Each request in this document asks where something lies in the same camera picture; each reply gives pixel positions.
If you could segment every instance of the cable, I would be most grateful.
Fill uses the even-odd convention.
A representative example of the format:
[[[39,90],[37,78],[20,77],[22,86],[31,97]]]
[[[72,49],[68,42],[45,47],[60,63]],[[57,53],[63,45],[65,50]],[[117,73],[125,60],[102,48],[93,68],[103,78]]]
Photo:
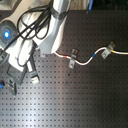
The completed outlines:
[[[114,50],[111,50],[112,53],[119,54],[119,55],[128,55],[128,52],[117,52]]]
[[[101,50],[105,50],[106,49],[106,47],[102,47],[102,48],[100,48],[100,49],[98,49],[94,54],[93,54],[93,56],[86,62],[86,63],[81,63],[81,62],[79,62],[78,60],[75,60],[75,62],[77,63],[77,64],[79,64],[79,65],[87,65],[87,64],[89,64],[90,62],[91,62],[91,60],[95,57],[95,55],[99,52],[99,51],[101,51]],[[71,59],[71,57],[70,56],[65,56],[65,55],[60,55],[60,54],[58,54],[57,52],[55,52],[55,54],[58,56],[58,57],[61,57],[61,58],[68,58],[68,59]]]

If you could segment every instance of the perforated table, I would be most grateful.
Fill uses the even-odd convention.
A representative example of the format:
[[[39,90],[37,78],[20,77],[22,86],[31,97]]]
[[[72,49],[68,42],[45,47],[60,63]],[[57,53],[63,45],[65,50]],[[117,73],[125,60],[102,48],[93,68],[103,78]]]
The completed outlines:
[[[10,12],[1,12],[1,19]],[[87,61],[102,46],[114,41],[117,51],[128,51],[128,11],[70,11],[58,52]],[[96,55],[87,66],[55,55],[34,59],[40,84],[32,85],[27,73],[18,94],[0,90],[0,126],[4,128],[126,128],[128,127],[128,56]],[[7,84],[4,71],[0,79]],[[17,70],[11,74],[20,77]]]

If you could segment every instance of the black object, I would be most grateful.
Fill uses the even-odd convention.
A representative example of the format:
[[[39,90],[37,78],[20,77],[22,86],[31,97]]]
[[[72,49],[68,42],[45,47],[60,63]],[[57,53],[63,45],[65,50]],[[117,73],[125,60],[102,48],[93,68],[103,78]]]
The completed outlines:
[[[6,70],[5,70],[5,75],[6,75],[9,79],[11,78],[12,81],[14,81],[13,83],[16,83],[16,84],[18,84],[18,85],[21,85],[22,82],[23,82],[23,79],[24,79],[24,77],[25,77],[25,74],[26,74],[26,72],[27,72],[27,65],[24,67],[23,72],[22,72],[22,74],[21,74],[19,80],[16,79],[14,76],[12,76],[12,75],[9,73],[9,70],[10,70],[11,67],[12,67],[12,66],[11,66],[9,63],[7,63],[7,65],[6,65]]]
[[[10,94],[15,97],[17,94],[17,88],[16,88],[16,83],[12,77],[8,78],[8,87]]]
[[[9,55],[5,52],[4,54],[2,54],[2,56],[0,56],[0,66],[2,66],[8,59]]]

